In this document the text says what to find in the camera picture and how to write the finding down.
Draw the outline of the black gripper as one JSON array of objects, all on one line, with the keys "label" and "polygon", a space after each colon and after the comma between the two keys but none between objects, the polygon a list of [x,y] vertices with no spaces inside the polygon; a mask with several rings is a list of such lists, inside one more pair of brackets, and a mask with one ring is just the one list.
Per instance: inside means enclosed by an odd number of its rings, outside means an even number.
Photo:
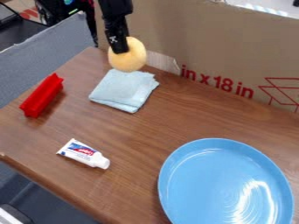
[{"label": "black gripper", "polygon": [[133,12],[132,0],[97,0],[105,24],[107,42],[115,54],[128,52],[125,16]]}]

